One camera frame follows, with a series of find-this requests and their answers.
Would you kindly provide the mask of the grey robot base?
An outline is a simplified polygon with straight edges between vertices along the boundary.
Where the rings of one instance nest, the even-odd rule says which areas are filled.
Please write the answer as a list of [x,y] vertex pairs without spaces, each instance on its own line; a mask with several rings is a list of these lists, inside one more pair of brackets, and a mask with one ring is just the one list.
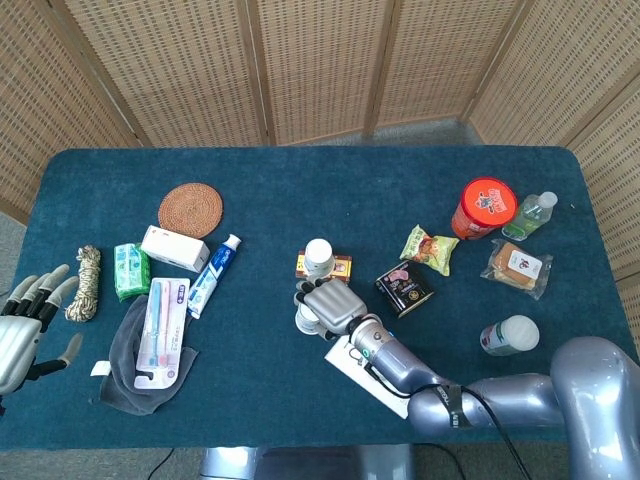
[[199,480],[417,480],[413,447],[206,448]]

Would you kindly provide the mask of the round woven rattan coaster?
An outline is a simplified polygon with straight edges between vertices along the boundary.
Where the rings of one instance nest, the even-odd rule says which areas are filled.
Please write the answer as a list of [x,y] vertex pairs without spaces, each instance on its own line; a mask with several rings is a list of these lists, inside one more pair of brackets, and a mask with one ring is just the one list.
[[223,212],[223,200],[215,188],[204,183],[186,183],[163,198],[158,223],[165,230],[201,239],[217,228]]

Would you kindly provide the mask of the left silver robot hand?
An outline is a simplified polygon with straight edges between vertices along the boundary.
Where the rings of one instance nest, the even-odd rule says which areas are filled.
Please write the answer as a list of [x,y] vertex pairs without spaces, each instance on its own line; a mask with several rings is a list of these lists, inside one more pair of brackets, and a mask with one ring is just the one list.
[[0,310],[0,401],[27,381],[66,369],[77,357],[83,343],[80,333],[71,337],[57,358],[36,361],[43,335],[63,300],[79,285],[79,278],[68,272],[69,266],[62,264],[51,272],[24,278]]

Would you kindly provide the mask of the green plastic water bottle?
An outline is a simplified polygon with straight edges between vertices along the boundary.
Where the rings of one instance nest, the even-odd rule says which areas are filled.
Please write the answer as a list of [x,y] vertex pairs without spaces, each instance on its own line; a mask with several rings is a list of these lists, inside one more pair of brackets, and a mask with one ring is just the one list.
[[557,195],[550,191],[527,196],[512,221],[502,227],[502,234],[514,241],[526,240],[551,219],[557,202]]

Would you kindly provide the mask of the grey cloth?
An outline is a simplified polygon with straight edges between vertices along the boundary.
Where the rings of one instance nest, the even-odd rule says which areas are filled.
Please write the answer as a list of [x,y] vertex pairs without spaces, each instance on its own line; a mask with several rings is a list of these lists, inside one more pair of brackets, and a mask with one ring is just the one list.
[[126,312],[109,351],[111,371],[102,380],[99,399],[102,403],[135,416],[153,414],[170,401],[181,389],[199,352],[183,347],[176,382],[159,390],[137,389],[134,386],[136,362],[144,326],[148,296],[141,295]]

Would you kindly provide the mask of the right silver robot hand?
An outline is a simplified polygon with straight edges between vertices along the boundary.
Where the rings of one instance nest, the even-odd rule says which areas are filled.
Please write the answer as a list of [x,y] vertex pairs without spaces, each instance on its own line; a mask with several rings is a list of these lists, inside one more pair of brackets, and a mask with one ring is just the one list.
[[299,281],[296,284],[294,305],[307,305],[326,328],[325,340],[349,334],[349,324],[364,317],[368,309],[363,300],[347,284],[338,279]]

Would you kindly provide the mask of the white stapler box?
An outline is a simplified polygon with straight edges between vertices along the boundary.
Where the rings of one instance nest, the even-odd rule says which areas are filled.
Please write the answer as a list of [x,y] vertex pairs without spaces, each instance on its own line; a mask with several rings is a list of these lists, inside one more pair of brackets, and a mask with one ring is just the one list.
[[196,273],[202,271],[210,256],[202,240],[153,225],[147,228],[141,249],[154,260]]

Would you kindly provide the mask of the woven bamboo folding screen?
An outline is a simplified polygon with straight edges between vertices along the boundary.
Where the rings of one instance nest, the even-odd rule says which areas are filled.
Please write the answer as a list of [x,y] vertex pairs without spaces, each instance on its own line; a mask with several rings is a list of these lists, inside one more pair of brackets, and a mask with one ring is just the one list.
[[70,147],[285,145],[454,117],[578,157],[640,273],[640,0],[0,0],[0,213]]

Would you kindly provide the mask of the black glossy packet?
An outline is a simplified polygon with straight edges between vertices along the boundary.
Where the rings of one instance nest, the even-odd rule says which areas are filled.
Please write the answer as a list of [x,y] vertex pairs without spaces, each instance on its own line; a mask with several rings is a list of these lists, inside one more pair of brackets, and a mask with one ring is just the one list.
[[375,286],[398,318],[414,311],[434,295],[417,264],[407,260],[378,277]]

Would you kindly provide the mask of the packaged bread slice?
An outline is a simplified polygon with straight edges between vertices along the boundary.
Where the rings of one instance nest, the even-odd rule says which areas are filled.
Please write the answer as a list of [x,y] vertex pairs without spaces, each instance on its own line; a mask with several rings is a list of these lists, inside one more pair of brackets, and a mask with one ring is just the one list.
[[523,291],[534,300],[539,300],[548,284],[553,256],[535,256],[501,239],[494,239],[491,244],[493,250],[480,276]]

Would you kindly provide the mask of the blue table cloth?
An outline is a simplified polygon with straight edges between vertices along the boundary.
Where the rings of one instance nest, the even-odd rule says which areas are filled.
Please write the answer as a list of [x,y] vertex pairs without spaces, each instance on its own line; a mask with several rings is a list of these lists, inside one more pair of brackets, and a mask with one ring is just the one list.
[[[419,224],[449,235],[465,185],[492,176],[519,195],[551,191],[551,221],[525,242],[552,255],[539,300],[480,276],[489,239],[464,241],[451,273],[422,275],[434,295],[398,318],[375,288],[396,265]],[[176,396],[149,416],[99,400],[91,375],[106,358],[127,311],[114,291],[113,249],[140,241],[174,187],[202,182],[224,201],[207,238],[230,234],[237,255],[189,326],[199,352]],[[57,315],[39,348],[58,356],[84,336],[73,364],[26,383],[5,401],[0,452],[23,449],[311,446],[418,443],[398,415],[325,360],[329,343],[295,326],[295,264],[314,238],[352,257],[352,289],[416,356],[444,377],[469,384],[486,377],[547,373],[554,351],[578,336],[606,338],[635,351],[576,157],[559,147],[280,147],[67,150],[41,181],[16,271],[18,278],[73,264],[86,244],[103,252],[95,317],[77,325]],[[532,319],[538,345],[491,356],[481,332],[514,315]]]

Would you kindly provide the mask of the pink blue toothbrush pack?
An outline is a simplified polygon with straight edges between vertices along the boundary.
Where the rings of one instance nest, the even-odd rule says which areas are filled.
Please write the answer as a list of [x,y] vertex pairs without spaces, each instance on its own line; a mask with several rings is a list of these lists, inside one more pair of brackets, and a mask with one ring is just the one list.
[[136,389],[165,390],[176,383],[189,287],[188,278],[152,279],[136,360]]

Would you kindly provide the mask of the small yellow red box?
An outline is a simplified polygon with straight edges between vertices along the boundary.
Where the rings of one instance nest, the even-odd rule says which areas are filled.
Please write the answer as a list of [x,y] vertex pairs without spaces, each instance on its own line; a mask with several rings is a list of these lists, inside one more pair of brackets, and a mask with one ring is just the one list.
[[297,255],[295,277],[298,279],[338,279],[348,284],[351,279],[352,257],[345,255],[335,255],[333,257],[333,269],[328,272],[326,269],[318,269],[312,272],[307,270],[305,264],[304,251],[300,250]]

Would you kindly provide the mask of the green snack packet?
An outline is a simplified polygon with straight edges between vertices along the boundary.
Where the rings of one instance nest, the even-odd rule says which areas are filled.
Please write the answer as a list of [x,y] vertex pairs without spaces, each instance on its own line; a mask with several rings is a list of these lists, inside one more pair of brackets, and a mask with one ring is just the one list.
[[448,277],[451,255],[458,243],[457,238],[431,236],[417,224],[408,235],[399,259],[427,265]]

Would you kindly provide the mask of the white floral paper cup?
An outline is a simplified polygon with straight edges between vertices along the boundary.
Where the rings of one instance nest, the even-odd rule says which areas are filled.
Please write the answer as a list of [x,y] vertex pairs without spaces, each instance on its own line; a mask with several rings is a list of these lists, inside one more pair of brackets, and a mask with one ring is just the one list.
[[324,336],[326,333],[326,328],[321,324],[319,317],[305,304],[298,305],[295,323],[305,335]]
[[309,277],[329,276],[335,266],[331,244],[322,238],[309,241],[305,247],[303,264]]

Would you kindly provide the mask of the white USB hub box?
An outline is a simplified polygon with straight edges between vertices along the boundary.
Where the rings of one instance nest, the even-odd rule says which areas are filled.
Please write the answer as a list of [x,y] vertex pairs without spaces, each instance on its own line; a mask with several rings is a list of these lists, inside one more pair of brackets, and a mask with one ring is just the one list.
[[402,419],[408,418],[409,395],[400,393],[348,341],[340,337],[325,360]]

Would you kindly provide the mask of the white lidded jar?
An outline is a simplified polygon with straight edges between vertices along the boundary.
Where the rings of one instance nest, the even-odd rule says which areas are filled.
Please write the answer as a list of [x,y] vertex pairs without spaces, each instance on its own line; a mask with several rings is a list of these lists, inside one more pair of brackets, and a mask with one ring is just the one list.
[[514,315],[486,327],[480,345],[491,356],[510,356],[533,350],[539,339],[539,329],[532,319]]

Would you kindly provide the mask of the blue white toothpaste tube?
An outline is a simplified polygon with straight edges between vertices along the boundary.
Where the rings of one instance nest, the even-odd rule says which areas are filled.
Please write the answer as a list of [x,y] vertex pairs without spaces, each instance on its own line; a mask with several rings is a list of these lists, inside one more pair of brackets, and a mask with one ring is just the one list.
[[241,243],[242,240],[238,236],[230,234],[227,240],[212,254],[209,262],[189,290],[187,314],[191,318],[199,319],[201,317],[206,304],[233,261]]

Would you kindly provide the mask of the red instant noodle tub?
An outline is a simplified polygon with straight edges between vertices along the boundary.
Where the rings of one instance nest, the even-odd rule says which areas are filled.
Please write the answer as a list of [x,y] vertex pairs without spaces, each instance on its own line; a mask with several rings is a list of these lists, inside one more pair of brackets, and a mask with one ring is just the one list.
[[510,223],[518,207],[508,185],[494,177],[479,177],[464,187],[451,227],[462,240],[480,239]]

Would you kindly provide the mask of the green wet wipes pack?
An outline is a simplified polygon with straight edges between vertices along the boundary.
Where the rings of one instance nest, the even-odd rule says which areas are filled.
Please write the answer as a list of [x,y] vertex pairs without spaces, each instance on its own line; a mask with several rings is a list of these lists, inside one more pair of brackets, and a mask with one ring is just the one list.
[[150,260],[140,243],[114,247],[114,286],[120,302],[146,295],[151,287]]

